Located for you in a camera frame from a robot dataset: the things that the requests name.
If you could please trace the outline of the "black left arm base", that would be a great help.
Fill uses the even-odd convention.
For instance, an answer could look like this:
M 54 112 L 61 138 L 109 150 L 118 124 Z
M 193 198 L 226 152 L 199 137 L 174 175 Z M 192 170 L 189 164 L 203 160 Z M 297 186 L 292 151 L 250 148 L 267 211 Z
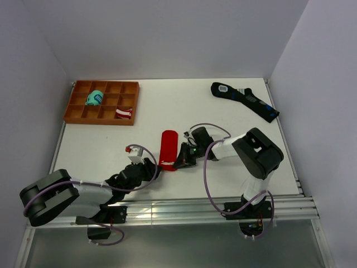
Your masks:
M 107 206 L 93 217 L 89 218 L 91 221 L 101 224 L 122 224 L 126 222 L 127 206 Z

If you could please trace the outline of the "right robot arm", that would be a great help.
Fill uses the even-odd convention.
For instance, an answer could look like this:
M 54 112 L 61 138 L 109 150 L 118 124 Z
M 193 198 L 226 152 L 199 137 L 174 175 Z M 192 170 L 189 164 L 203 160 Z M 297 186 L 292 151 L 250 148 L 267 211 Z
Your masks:
M 246 133 L 214 141 L 204 126 L 193 126 L 185 132 L 187 142 L 181 144 L 173 168 L 182 169 L 196 165 L 196 160 L 219 161 L 237 157 L 245 166 L 250 178 L 241 197 L 242 213 L 255 217 L 266 201 L 268 184 L 275 170 L 284 159 L 281 149 L 261 130 L 252 128 Z

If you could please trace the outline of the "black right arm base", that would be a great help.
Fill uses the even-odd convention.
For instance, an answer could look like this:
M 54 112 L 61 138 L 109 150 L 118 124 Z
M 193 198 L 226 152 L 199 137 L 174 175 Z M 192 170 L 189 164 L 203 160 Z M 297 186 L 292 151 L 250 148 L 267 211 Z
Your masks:
M 243 204 L 241 202 L 226 202 L 224 203 L 225 212 L 233 212 Z M 274 209 L 270 201 L 265 200 L 256 206 L 249 205 L 244 210 L 234 215 L 224 215 L 227 220 L 248 220 L 248 219 L 268 219 L 271 218 Z

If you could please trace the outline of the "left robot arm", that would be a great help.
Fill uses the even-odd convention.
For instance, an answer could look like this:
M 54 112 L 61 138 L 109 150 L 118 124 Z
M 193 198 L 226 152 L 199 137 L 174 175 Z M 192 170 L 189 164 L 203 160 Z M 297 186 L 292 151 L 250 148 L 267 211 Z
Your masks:
M 56 217 L 86 217 L 102 223 L 109 216 L 108 205 L 120 202 L 130 192 L 143 189 L 143 182 L 155 181 L 162 168 L 145 157 L 129 164 L 102 183 L 74 180 L 58 169 L 20 191 L 24 216 L 31 226 L 43 226 Z

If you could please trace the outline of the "red Santa sock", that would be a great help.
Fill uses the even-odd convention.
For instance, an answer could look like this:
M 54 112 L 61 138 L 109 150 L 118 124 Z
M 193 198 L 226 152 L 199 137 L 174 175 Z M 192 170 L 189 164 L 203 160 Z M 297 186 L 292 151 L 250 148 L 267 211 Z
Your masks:
M 165 130 L 161 136 L 159 166 L 165 171 L 176 171 L 173 167 L 177 159 L 179 135 L 174 130 Z

